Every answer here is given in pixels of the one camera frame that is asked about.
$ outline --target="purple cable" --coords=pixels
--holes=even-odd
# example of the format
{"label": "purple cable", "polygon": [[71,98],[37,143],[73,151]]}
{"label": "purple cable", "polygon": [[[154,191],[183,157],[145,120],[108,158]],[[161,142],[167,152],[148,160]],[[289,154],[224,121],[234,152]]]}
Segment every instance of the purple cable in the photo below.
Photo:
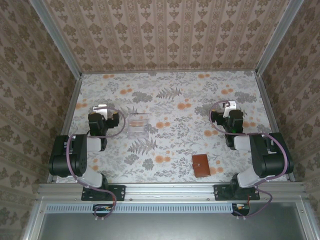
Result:
{"label": "purple cable", "polygon": [[222,131],[222,130],[220,130],[219,128],[217,128],[217,127],[214,125],[214,123],[212,122],[212,120],[211,120],[211,113],[212,113],[213,109],[216,109],[216,106],[217,106],[218,104],[221,104],[221,103],[227,103],[227,104],[229,104],[229,106],[230,106],[230,102],[229,102],[229,101],[227,101],[227,100],[221,100],[221,101],[218,101],[218,102],[216,102],[215,104],[213,104],[213,106],[212,106],[211,109],[209,110],[209,120],[210,120],[210,123],[211,123],[211,125],[213,126],[213,128],[214,128],[215,130],[217,130],[218,132],[220,132],[220,133],[222,133],[222,134],[233,135],[233,136],[265,135],[265,136],[267,136],[268,138],[270,138],[270,139],[279,147],[279,149],[281,150],[281,152],[282,152],[282,154],[283,154],[284,167],[283,167],[282,172],[281,172],[279,175],[277,175],[277,176],[271,176],[271,177],[267,177],[266,179],[262,179],[261,181],[257,182],[257,183],[254,185],[255,188],[256,188],[259,192],[262,192],[262,193],[264,193],[264,194],[269,195],[269,196],[270,196],[270,200],[269,200],[260,210],[258,210],[257,212],[252,213],[252,214],[249,214],[249,215],[246,216],[246,218],[248,218],[248,217],[253,217],[253,216],[255,216],[256,214],[260,213],[263,209],[265,209],[265,208],[271,203],[271,201],[272,201],[272,199],[273,199],[272,195],[271,195],[269,192],[266,192],[266,191],[263,191],[263,190],[259,189],[259,188],[258,188],[258,185],[260,185],[260,184],[262,184],[262,183],[265,183],[265,182],[267,182],[267,181],[269,181],[269,180],[277,179],[277,178],[280,178],[281,176],[283,176],[283,175],[286,173],[287,168],[288,168],[288,157],[287,157],[287,154],[286,154],[285,149],[281,146],[280,142],[278,142],[273,136],[269,135],[268,133],[265,133],[265,132],[232,133],[232,132],[225,132],[225,131]]}
{"label": "purple cable", "polygon": [[[126,126],[126,117],[125,117],[125,115],[124,115],[121,111],[119,111],[119,110],[117,110],[117,109],[114,109],[114,108],[112,108],[112,107],[100,107],[100,108],[98,108],[98,110],[100,110],[100,109],[108,109],[108,110],[117,111],[117,112],[123,117],[123,127],[121,128],[121,130],[120,130],[118,133],[113,134],[113,135],[109,135],[109,136],[88,136],[88,137],[89,137],[89,138],[101,138],[101,139],[103,139],[103,138],[112,138],[112,137],[115,137],[115,136],[119,135],[119,134],[125,129],[125,126]],[[78,177],[75,175],[74,171],[72,170],[72,166],[71,166],[71,162],[70,162],[70,155],[69,155],[70,144],[71,144],[71,140],[72,140],[73,136],[76,136],[76,134],[72,134],[72,135],[68,138],[68,141],[67,141],[67,143],[66,143],[66,163],[67,163],[67,165],[68,165],[69,171],[70,171],[70,173],[71,173],[71,175],[72,175],[72,177],[74,178],[74,180],[75,180],[76,183],[78,183],[78,184],[80,184],[80,185],[82,185],[82,186],[84,186],[84,187],[86,187],[86,188],[90,188],[90,189],[92,189],[92,190],[98,191],[98,192],[108,193],[108,194],[110,194],[110,195],[112,196],[113,206],[112,206],[111,210],[109,211],[109,213],[103,217],[103,218],[107,218],[107,217],[110,216],[110,214],[111,214],[111,213],[115,210],[115,208],[116,208],[116,205],[117,205],[117,197],[116,197],[116,195],[115,195],[113,192],[111,192],[111,191],[109,191],[109,190],[99,189],[99,188],[96,188],[96,187],[94,187],[94,186],[87,185],[87,184],[85,184],[84,182],[78,180]],[[99,217],[97,216],[97,214],[96,214],[97,209],[98,209],[98,208],[96,208],[96,209],[94,210],[94,216],[95,216],[96,218],[99,218]]]}

